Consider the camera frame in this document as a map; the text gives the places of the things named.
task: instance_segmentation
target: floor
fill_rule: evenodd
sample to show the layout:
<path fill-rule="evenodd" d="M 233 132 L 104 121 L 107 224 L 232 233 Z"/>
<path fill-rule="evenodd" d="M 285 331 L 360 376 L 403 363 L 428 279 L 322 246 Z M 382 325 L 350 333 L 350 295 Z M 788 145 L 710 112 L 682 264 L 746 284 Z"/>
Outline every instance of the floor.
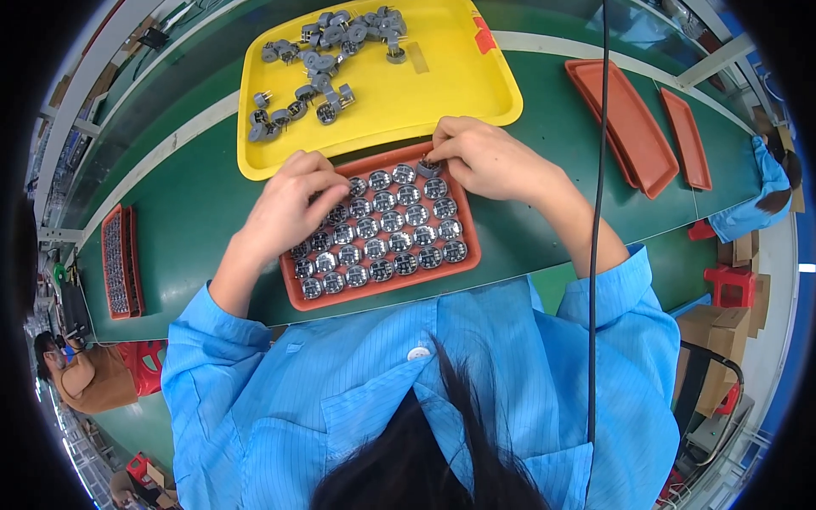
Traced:
<path fill-rule="evenodd" d="M 692 242 L 685 228 L 678 228 L 647 239 L 653 283 L 663 310 L 698 298 L 709 292 L 703 270 L 716 266 L 716 242 L 713 239 Z M 567 283 L 575 279 L 572 264 L 561 264 L 532 274 L 544 311 L 555 313 Z M 161 467 L 172 468 L 173 437 L 170 414 L 162 394 L 142 397 L 130 406 L 94 415 L 105 439 L 113 444 L 123 462 L 141 451 Z"/>

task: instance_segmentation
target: green workbench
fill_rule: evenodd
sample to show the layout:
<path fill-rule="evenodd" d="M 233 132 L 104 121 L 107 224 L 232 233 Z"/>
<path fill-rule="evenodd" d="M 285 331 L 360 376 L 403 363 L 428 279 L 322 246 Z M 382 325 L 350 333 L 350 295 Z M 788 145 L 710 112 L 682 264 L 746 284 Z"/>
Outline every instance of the green workbench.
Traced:
<path fill-rule="evenodd" d="M 507 126 L 508 132 L 562 166 L 586 197 L 594 197 L 600 130 L 565 75 L 566 58 L 527 52 L 505 55 L 525 101 L 524 113 Z M 634 73 L 627 76 L 673 148 L 655 83 Z M 750 136 L 706 105 L 680 96 L 689 102 L 698 123 L 715 191 L 692 191 L 678 175 L 651 201 L 623 182 L 608 156 L 603 216 L 626 243 L 691 223 L 759 193 L 761 181 Z M 204 131 L 160 163 L 122 201 L 134 206 L 138 220 L 145 317 L 110 320 L 99 229 L 80 251 L 78 265 L 99 340 L 164 338 L 167 325 L 215 273 L 231 234 L 241 227 L 263 187 L 238 171 L 236 122 L 232 116 Z M 273 326 L 354 313 L 485 285 L 567 261 L 552 229 L 528 206 L 473 195 L 469 200 L 482 248 L 481 262 L 472 271 L 299 313 L 291 307 L 274 266 L 255 288 L 250 317 Z"/>

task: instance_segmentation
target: sleeve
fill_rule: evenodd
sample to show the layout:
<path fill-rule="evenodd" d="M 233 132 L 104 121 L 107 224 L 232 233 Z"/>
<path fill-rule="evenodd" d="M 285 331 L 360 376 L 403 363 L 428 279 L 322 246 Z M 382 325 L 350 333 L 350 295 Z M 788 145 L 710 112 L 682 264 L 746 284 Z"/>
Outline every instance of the sleeve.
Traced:
<path fill-rule="evenodd" d="M 219 308 L 204 286 L 170 324 L 167 339 L 162 391 L 170 411 L 178 479 L 197 464 L 200 446 L 232 409 L 272 336 L 260 322 Z"/>
<path fill-rule="evenodd" d="M 754 159 L 760 169 L 763 188 L 765 184 L 778 184 L 780 189 L 790 188 L 791 184 L 787 180 L 787 175 L 782 165 L 776 161 L 774 156 L 768 152 L 768 147 L 762 142 L 762 138 L 754 136 L 752 139 L 754 146 Z"/>
<path fill-rule="evenodd" d="M 680 442 L 671 409 L 680 330 L 651 288 L 646 248 L 629 252 L 629 260 L 597 278 L 589 508 L 651 508 Z M 588 289 L 588 279 L 570 283 L 558 317 L 587 328 Z"/>

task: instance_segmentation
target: worker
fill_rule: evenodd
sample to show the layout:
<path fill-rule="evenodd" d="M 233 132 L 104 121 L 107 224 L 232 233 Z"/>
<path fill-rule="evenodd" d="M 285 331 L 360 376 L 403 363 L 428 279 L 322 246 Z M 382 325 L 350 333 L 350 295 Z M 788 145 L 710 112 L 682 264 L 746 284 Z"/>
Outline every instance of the worker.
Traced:
<path fill-rule="evenodd" d="M 159 508 L 156 499 L 162 495 L 157 488 L 148 489 L 136 480 L 127 471 L 117 471 L 110 477 L 110 497 L 117 508 L 142 508 L 136 506 L 136 495 L 142 498 L 147 504 Z"/>
<path fill-rule="evenodd" d="M 498 127 L 445 117 L 432 140 L 426 158 L 469 192 L 524 202 L 552 226 L 580 278 L 558 314 L 521 276 L 293 324 L 270 347 L 246 319 L 255 283 L 349 193 L 320 153 L 292 154 L 170 326 L 162 389 L 183 507 L 583 508 L 587 487 L 590 508 L 652 507 L 679 444 L 680 333 L 646 249 L 601 221 L 593 445 L 592 206 Z"/>
<path fill-rule="evenodd" d="M 118 348 L 97 345 L 85 349 L 68 339 L 67 344 L 76 353 L 71 362 L 67 362 L 57 344 L 50 331 L 34 338 L 37 376 L 43 382 L 53 382 L 69 406 L 92 415 L 139 400 L 131 371 Z"/>
<path fill-rule="evenodd" d="M 785 151 L 780 165 L 768 152 L 768 136 L 754 136 L 752 143 L 762 177 L 760 194 L 707 218 L 724 243 L 779 222 L 791 209 L 793 190 L 802 185 L 802 166 L 796 153 Z"/>

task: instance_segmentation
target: red tray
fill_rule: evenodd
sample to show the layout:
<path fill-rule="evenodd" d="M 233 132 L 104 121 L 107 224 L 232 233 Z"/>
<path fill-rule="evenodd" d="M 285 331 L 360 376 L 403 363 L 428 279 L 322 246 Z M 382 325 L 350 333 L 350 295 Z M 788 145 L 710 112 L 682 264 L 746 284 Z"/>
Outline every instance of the red tray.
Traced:
<path fill-rule="evenodd" d="M 586 87 L 589 99 L 600 111 L 603 60 L 582 60 L 574 68 L 576 78 Z M 632 172 L 643 193 L 655 199 L 680 173 L 680 165 L 649 108 L 623 71 L 610 62 L 607 113 L 618 149 L 632 164 Z"/>
<path fill-rule="evenodd" d="M 580 64 L 581 62 L 583 62 L 583 60 L 567 60 L 564 63 L 564 67 L 566 67 L 566 75 L 570 77 L 570 80 L 572 81 L 573 85 L 575 85 L 575 88 L 578 89 L 578 92 L 580 93 L 581 97 L 583 97 L 583 100 L 586 101 L 587 106 L 589 107 L 589 111 L 592 112 L 592 116 L 595 118 L 595 120 L 598 121 L 598 125 L 600 126 L 601 112 L 595 109 L 595 105 L 592 103 L 592 100 L 589 99 L 589 92 L 584 88 L 581 81 L 578 80 L 575 77 L 574 73 L 572 72 L 572 69 L 574 69 L 575 64 Z M 618 142 L 612 136 L 611 129 L 606 130 L 606 145 L 612 151 L 612 155 L 614 156 L 615 161 L 618 162 L 618 166 L 620 167 L 620 173 L 623 175 L 623 180 L 625 180 L 627 184 L 629 184 L 633 188 L 640 188 L 641 185 L 639 182 L 637 182 L 637 177 L 632 174 L 632 168 L 630 168 L 629 166 L 629 161 L 624 158 L 623 154 L 621 154 L 620 152 L 620 149 L 618 149 Z"/>
<path fill-rule="evenodd" d="M 119 218 L 119 229 L 117 234 L 119 239 L 117 241 L 118 254 L 115 255 L 115 260 L 122 266 L 122 284 L 121 289 L 113 289 L 110 286 L 113 268 L 108 265 L 108 258 L 105 250 L 108 245 L 108 226 L 110 223 Z M 135 244 L 135 213 L 132 207 L 122 207 L 117 204 L 112 211 L 102 220 L 102 272 L 104 274 L 105 297 L 108 300 L 108 311 L 110 318 L 113 320 L 127 319 L 131 317 L 141 317 L 144 314 L 144 300 L 142 297 L 141 282 L 139 279 L 139 266 L 136 258 L 136 244 Z M 126 309 L 121 311 L 114 311 L 112 294 L 121 291 L 126 302 Z"/>
<path fill-rule="evenodd" d="M 677 140 L 677 150 L 680 151 L 680 160 L 683 161 L 683 175 L 685 182 L 692 188 L 712 189 L 712 177 L 708 172 L 706 151 L 700 132 L 697 131 L 697 122 L 691 107 L 684 100 L 667 91 L 660 89 L 660 98 L 669 120 L 672 121 L 672 133 Z"/>
<path fill-rule="evenodd" d="M 407 163 L 416 168 L 417 161 L 422 159 L 425 154 L 431 151 L 431 149 L 433 149 L 433 144 L 431 142 L 411 145 L 410 147 L 404 147 L 402 149 L 396 149 L 387 153 L 377 154 L 375 156 L 366 157 L 355 162 L 338 166 L 336 171 L 345 177 L 358 176 L 368 180 L 368 176 L 371 172 L 386 170 L 390 173 L 390 171 L 398 163 Z M 459 237 L 459 240 L 464 242 L 468 247 L 468 254 L 463 261 L 455 264 L 443 261 L 442 264 L 435 269 L 423 269 L 420 267 L 417 268 L 414 273 L 407 276 L 401 276 L 394 273 L 391 279 L 387 280 L 386 282 L 374 282 L 369 280 L 368 283 L 361 287 L 350 287 L 346 285 L 343 290 L 337 294 L 327 294 L 323 292 L 316 299 L 306 299 L 303 295 L 301 281 L 295 277 L 295 260 L 292 258 L 291 253 L 287 251 L 281 255 L 280 264 L 283 283 L 286 285 L 286 293 L 289 295 L 289 301 L 292 303 L 292 306 L 300 312 L 307 312 L 308 310 L 343 303 L 352 299 L 364 298 L 369 295 L 388 292 L 389 290 L 401 289 L 402 287 L 415 285 L 417 283 L 429 282 L 431 280 L 436 280 L 437 278 L 446 277 L 451 274 L 461 273 L 463 271 L 468 271 L 469 269 L 475 268 L 479 264 L 479 260 L 481 260 L 481 248 L 476 235 L 476 227 L 473 224 L 470 205 L 468 204 L 468 195 L 465 193 L 462 185 L 456 182 L 450 176 L 446 167 L 439 176 L 448 185 L 447 196 L 453 198 L 458 206 L 458 210 L 456 215 L 454 215 L 454 218 L 459 220 L 459 222 L 462 224 L 462 235 Z M 414 185 L 419 188 L 420 192 L 422 192 L 423 185 L 425 184 L 426 180 L 427 179 L 421 175 L 416 176 Z M 389 188 L 389 191 L 395 191 L 396 189 L 394 186 L 396 185 L 393 184 L 392 187 Z M 371 189 L 367 189 L 366 194 L 363 196 L 370 201 L 374 196 L 374 193 L 375 192 L 373 192 Z M 432 211 L 433 200 L 426 198 L 424 193 L 422 193 L 422 200 L 420 200 L 419 203 L 426 206 L 429 211 Z M 400 213 L 405 214 L 405 206 L 397 205 L 395 209 L 400 211 Z M 381 214 L 372 212 L 371 216 L 379 220 Z M 431 218 L 426 224 L 433 227 L 438 227 L 441 221 L 438 220 L 432 212 L 430 216 Z M 349 218 L 346 223 L 356 226 L 357 221 Z M 413 233 L 414 228 L 406 225 L 402 228 L 402 230 L 404 232 Z M 331 227 L 326 227 L 326 231 L 330 232 Z M 388 233 L 380 230 L 377 237 L 387 241 L 388 235 Z M 352 244 L 362 250 L 365 241 L 359 237 L 356 237 Z M 442 245 L 444 244 L 445 242 L 443 240 L 437 239 L 434 246 L 441 249 Z M 413 246 L 409 252 L 417 255 L 419 253 L 419 249 L 420 248 L 418 246 Z M 329 251 L 337 255 L 339 246 L 334 245 L 329 249 Z M 389 262 L 393 262 L 395 256 L 396 254 L 394 252 L 389 251 L 385 256 L 385 259 Z M 315 257 L 316 254 L 314 253 L 308 256 L 312 262 L 314 262 Z M 371 261 L 363 256 L 363 260 L 360 262 L 360 265 L 366 268 L 367 271 L 371 265 Z M 335 271 L 345 276 L 346 267 L 338 265 Z"/>

